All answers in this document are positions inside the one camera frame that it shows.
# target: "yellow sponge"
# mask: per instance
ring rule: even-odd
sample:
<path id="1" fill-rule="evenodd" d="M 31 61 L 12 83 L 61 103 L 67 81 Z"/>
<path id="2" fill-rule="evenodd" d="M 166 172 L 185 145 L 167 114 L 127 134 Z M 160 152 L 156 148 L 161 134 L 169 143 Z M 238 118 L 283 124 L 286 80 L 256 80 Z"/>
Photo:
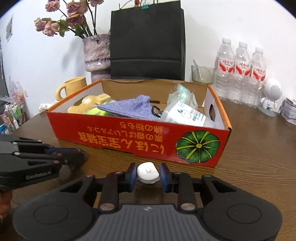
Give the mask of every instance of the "yellow sponge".
<path id="1" fill-rule="evenodd" d="M 96 96 L 96 103 L 97 104 L 104 104 L 105 102 L 109 101 L 111 99 L 111 96 L 107 94 L 100 94 Z"/>
<path id="2" fill-rule="evenodd" d="M 104 116 L 108 116 L 108 112 L 107 111 L 100 110 L 97 107 L 89 110 L 87 112 L 87 114 L 88 115 L 104 115 Z"/>

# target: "screw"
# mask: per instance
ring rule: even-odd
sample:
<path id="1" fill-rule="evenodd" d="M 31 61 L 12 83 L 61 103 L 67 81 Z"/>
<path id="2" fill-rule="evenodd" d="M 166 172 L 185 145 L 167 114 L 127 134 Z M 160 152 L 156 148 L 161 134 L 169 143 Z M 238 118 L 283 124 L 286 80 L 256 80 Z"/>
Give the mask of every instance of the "screw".
<path id="1" fill-rule="evenodd" d="M 185 211 L 192 211 L 195 209 L 195 205 L 193 203 L 186 202 L 181 205 L 181 208 Z"/>
<path id="2" fill-rule="evenodd" d="M 103 211 L 111 211 L 115 208 L 114 204 L 106 202 L 100 205 L 100 209 Z"/>

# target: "purple cloth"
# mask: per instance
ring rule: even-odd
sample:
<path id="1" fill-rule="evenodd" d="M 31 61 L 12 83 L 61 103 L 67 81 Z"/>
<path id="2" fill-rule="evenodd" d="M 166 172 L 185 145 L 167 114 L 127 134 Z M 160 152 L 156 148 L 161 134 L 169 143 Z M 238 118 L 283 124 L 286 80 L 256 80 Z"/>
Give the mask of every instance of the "purple cloth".
<path id="1" fill-rule="evenodd" d="M 151 112 L 150 97 L 139 95 L 135 99 L 120 100 L 109 104 L 100 104 L 97 107 L 113 114 L 122 115 L 135 119 L 156 121 L 158 117 Z"/>

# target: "photo on wall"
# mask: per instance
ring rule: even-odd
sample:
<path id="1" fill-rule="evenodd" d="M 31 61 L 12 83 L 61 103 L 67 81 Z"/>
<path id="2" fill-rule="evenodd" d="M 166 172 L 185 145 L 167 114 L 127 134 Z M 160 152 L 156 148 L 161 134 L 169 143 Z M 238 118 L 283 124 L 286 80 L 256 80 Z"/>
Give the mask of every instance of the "photo on wall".
<path id="1" fill-rule="evenodd" d="M 11 36 L 12 36 L 12 24 L 13 24 L 13 15 L 10 19 L 10 21 L 7 24 L 6 27 L 6 40 L 7 42 L 10 40 Z"/>

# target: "yellow mug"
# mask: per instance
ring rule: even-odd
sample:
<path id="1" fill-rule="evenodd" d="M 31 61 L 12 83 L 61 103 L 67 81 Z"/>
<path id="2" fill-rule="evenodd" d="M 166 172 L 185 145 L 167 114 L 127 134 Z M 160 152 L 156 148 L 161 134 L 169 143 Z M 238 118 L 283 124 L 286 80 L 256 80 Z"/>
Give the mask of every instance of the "yellow mug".
<path id="1" fill-rule="evenodd" d="M 60 101 L 63 99 L 63 97 L 61 97 L 62 89 L 65 89 L 66 96 L 69 96 L 85 86 L 87 86 L 87 83 L 85 77 L 83 76 L 67 80 L 62 86 L 57 88 L 55 93 L 56 100 Z"/>

